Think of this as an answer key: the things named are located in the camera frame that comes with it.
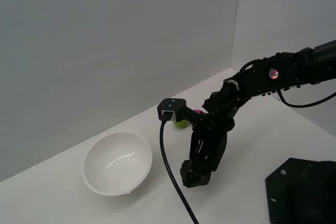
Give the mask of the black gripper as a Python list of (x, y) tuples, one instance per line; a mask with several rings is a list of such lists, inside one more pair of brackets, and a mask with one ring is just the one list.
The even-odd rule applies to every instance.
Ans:
[(192, 133), (189, 158), (180, 169), (183, 185), (189, 188), (207, 185), (211, 174), (218, 169), (226, 149), (226, 132), (235, 126), (237, 98), (235, 87), (222, 87), (204, 101), (202, 108), (206, 112), (196, 113), (187, 106), (183, 108), (183, 118), (193, 127), (223, 131)]

